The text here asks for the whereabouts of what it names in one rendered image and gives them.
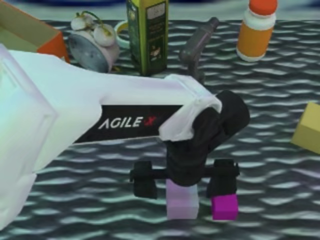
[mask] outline orange box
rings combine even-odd
[[[10,50],[55,55],[70,62],[61,31],[0,0],[0,43]]]

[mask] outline logo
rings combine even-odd
[[[122,129],[122,128],[138,128],[142,124],[143,126],[152,126],[156,120],[155,116],[149,116],[144,118],[143,116],[137,117],[116,117],[116,118],[107,118],[98,129]]]

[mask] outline olive oil bottle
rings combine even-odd
[[[131,60],[142,76],[167,68],[169,0],[126,0]]]

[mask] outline orange bottle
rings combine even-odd
[[[236,52],[247,62],[262,59],[276,23],[277,0],[250,0],[241,24]]]

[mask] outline table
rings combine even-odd
[[[68,23],[48,23],[68,36]],[[186,73],[179,47],[199,24],[170,22],[168,69],[156,77]],[[320,102],[320,21],[279,21],[266,57],[256,63],[236,56],[239,25],[222,22],[200,60],[205,86],[214,94],[238,93],[251,112],[250,125],[208,160],[234,158],[241,167],[237,221],[212,221],[207,179],[198,186],[198,219],[168,221],[164,182],[158,200],[135,198],[128,183],[133,161],[164,166],[164,146],[157,139],[117,140],[67,149],[39,174],[0,239],[319,239],[320,157],[289,142],[306,103]],[[117,65],[136,74],[126,50]]]

